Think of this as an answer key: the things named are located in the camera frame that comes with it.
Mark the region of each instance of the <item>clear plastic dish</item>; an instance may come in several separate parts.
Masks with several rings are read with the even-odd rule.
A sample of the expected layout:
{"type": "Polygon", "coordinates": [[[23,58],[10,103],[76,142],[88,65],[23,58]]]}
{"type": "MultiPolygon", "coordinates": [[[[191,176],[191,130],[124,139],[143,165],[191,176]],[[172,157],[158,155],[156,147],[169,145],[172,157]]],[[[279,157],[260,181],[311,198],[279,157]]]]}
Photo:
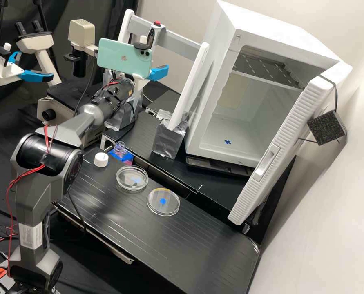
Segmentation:
{"type": "Polygon", "coordinates": [[[122,188],[129,191],[138,191],[145,188],[149,177],[144,169],[136,165],[126,165],[118,170],[116,180],[122,188]]]}
{"type": "Polygon", "coordinates": [[[147,199],[149,209],[161,216],[172,216],[179,211],[178,195],[166,188],[152,190],[147,199]]]}

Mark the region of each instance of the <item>white plastic mount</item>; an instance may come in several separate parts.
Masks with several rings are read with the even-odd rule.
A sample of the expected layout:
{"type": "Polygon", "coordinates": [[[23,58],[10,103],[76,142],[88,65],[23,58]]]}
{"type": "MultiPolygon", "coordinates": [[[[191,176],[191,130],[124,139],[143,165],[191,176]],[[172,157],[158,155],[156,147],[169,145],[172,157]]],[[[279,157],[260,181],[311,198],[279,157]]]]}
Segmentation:
{"type": "Polygon", "coordinates": [[[185,109],[190,109],[191,105],[194,102],[197,93],[193,93],[192,90],[194,87],[194,83],[201,72],[202,65],[205,61],[208,50],[209,44],[203,42],[198,50],[197,57],[195,58],[189,76],[187,77],[187,81],[185,83],[185,86],[183,87],[174,113],[172,114],[170,123],[167,126],[167,129],[169,129],[170,131],[174,130],[179,125],[182,120],[183,112],[185,111],[185,109]]]}
{"type": "Polygon", "coordinates": [[[47,49],[49,49],[52,45],[54,45],[54,40],[52,39],[51,34],[22,38],[17,42],[17,47],[21,52],[35,54],[43,72],[54,74],[53,80],[48,82],[49,86],[57,85],[62,82],[50,59],[50,56],[47,53],[47,49]]]}

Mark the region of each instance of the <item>black table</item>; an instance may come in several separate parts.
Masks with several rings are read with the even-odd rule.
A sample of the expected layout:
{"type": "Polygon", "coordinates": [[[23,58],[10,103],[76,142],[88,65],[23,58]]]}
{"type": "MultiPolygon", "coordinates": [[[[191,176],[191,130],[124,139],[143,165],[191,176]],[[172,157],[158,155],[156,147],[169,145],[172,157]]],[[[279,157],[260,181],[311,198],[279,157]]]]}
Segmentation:
{"type": "MultiPolygon", "coordinates": [[[[10,219],[0,214],[0,225],[9,226],[10,219]]],[[[175,286],[148,267],[134,263],[127,265],[113,255],[97,239],[85,236],[71,224],[51,216],[51,248],[63,262],[62,274],[56,284],[62,294],[127,294],[127,293],[179,293],[175,286]]],[[[12,248],[18,246],[13,240],[12,248]]],[[[0,250],[7,254],[8,241],[0,242],[0,250]]]]}
{"type": "MultiPolygon", "coordinates": [[[[246,293],[259,257],[251,239],[183,198],[177,214],[154,214],[147,196],[162,185],[149,179],[143,190],[124,190],[115,179],[124,164],[110,157],[107,167],[96,167],[97,152],[85,155],[70,189],[91,233],[185,293],[246,293]]],[[[56,207],[79,224],[67,196],[56,207]]]]}

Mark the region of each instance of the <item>robotic arm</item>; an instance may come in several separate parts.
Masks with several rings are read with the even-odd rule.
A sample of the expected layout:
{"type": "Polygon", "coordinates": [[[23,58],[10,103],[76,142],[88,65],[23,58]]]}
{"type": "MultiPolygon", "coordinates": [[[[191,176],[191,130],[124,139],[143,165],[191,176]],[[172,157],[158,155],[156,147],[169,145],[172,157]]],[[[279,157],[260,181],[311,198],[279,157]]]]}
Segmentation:
{"type": "Polygon", "coordinates": [[[10,257],[10,276],[15,280],[11,293],[29,288],[28,293],[55,293],[54,286],[62,271],[59,256],[50,249],[50,204],[69,191],[83,162],[84,136],[110,118],[133,94],[128,78],[118,79],[114,95],[94,97],[83,105],[78,115],[58,127],[48,127],[48,134],[57,128],[47,154],[43,128],[24,136],[17,145],[11,166],[15,175],[29,169],[45,167],[22,178],[16,184],[16,216],[20,245],[10,257]]]}

